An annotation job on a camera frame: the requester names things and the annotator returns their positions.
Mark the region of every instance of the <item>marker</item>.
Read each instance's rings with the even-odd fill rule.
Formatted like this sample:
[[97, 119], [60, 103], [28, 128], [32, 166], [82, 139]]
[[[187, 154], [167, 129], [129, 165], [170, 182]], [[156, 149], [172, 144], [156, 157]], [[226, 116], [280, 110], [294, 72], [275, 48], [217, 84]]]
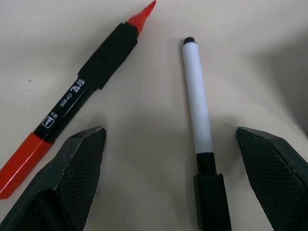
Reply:
[[184, 40], [182, 52], [198, 165], [198, 175], [193, 178], [198, 225], [203, 231], [230, 231], [227, 195], [223, 175], [216, 172], [200, 56], [194, 38]]
[[0, 170], [0, 199], [8, 198], [51, 148], [74, 115], [125, 61], [137, 44], [146, 18], [156, 1], [121, 23], [90, 57], [78, 79]]

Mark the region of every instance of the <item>white tabletop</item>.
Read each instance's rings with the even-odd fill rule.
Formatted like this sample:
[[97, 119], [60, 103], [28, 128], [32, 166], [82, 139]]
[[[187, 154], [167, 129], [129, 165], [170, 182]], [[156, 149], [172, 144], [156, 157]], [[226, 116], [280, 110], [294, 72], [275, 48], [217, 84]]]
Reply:
[[[0, 167], [109, 33], [148, 3], [0, 1]], [[0, 201], [0, 220], [65, 139], [105, 125], [98, 194], [85, 231], [198, 230], [196, 163], [180, 50], [182, 39], [194, 36], [232, 229], [271, 231], [234, 133], [236, 126], [245, 126], [281, 136], [308, 160], [307, 80], [298, 70], [307, 66], [299, 64], [307, 62], [308, 52], [307, 46], [297, 46], [308, 41], [307, 7], [304, 0], [158, 0], [128, 59], [15, 193]], [[280, 71], [286, 65], [288, 72]]]

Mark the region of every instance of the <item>red marker tip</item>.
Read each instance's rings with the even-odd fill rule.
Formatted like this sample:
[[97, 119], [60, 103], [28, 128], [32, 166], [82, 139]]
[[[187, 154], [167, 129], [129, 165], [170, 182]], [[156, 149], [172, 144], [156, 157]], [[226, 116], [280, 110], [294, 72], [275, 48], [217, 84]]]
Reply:
[[156, 4], [156, 0], [153, 1], [148, 7], [144, 8], [144, 10], [141, 13], [131, 17], [128, 20], [129, 24], [131, 24], [131, 25], [133, 25], [134, 27], [137, 28], [139, 34], [141, 33], [143, 26], [144, 26], [144, 23], [145, 23], [145, 20], [147, 19], [147, 17], [152, 12], [155, 4]]

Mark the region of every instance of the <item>black marker grip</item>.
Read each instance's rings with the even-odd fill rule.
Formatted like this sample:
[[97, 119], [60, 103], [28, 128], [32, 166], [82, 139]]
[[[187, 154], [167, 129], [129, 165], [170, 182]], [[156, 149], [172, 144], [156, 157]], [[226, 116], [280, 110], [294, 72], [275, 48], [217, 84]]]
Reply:
[[137, 44], [138, 31], [121, 23], [81, 68], [78, 77], [95, 90], [102, 89]]

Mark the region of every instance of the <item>black marker cap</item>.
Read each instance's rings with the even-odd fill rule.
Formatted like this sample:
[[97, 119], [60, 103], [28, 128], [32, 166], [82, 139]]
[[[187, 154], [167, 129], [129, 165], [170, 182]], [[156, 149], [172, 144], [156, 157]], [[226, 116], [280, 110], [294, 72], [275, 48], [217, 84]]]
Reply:
[[187, 37], [186, 39], [184, 39], [183, 46], [189, 42], [196, 42], [196, 41], [194, 40], [193, 37]]

